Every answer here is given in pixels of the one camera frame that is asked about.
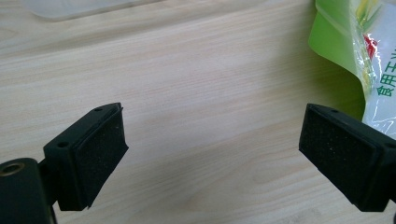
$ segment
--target plastic bag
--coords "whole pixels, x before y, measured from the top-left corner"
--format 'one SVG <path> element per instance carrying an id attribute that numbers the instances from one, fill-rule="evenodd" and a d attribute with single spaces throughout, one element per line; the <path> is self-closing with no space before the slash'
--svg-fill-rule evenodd
<path id="1" fill-rule="evenodd" d="M 396 0 L 317 0 L 309 45 L 359 78 L 362 121 L 396 139 Z"/>

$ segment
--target light wood surface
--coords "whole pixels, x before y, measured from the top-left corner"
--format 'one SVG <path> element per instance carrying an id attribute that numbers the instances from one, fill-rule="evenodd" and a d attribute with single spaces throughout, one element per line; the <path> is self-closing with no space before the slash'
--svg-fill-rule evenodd
<path id="1" fill-rule="evenodd" d="M 0 1 L 0 162 L 121 102 L 130 147 L 59 223 L 392 223 L 298 151 L 307 103 L 355 118 L 361 84 L 307 46 L 311 0 L 164 0 L 69 21 Z"/>

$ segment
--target black plastic mount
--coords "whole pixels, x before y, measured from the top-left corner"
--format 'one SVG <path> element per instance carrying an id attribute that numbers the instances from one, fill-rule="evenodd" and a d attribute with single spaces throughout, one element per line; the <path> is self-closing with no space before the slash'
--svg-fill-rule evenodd
<path id="1" fill-rule="evenodd" d="M 0 164 L 0 223 L 56 223 L 52 205 L 92 203 L 128 147 L 120 103 L 103 105 L 44 146 L 45 159 Z"/>
<path id="2" fill-rule="evenodd" d="M 396 141 L 352 117 L 307 105 L 300 151 L 362 212 L 395 202 Z"/>

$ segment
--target screw hole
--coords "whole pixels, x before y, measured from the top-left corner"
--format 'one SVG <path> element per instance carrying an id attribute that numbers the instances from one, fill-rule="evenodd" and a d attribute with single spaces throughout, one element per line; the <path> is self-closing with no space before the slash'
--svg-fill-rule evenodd
<path id="1" fill-rule="evenodd" d="M 69 146 L 68 142 L 60 142 L 60 143 L 58 143 L 58 147 L 67 147 L 67 146 Z"/>
<path id="2" fill-rule="evenodd" d="M 386 143 L 385 144 L 386 147 L 391 147 L 391 148 L 396 148 L 396 145 L 393 143 Z"/>
<path id="3" fill-rule="evenodd" d="M 23 169 L 24 164 L 21 162 L 18 163 L 11 163 L 10 165 L 4 167 L 2 170 L 0 170 L 0 176 L 8 176 L 8 175 L 14 175 L 17 172 L 19 172 L 21 169 Z"/>

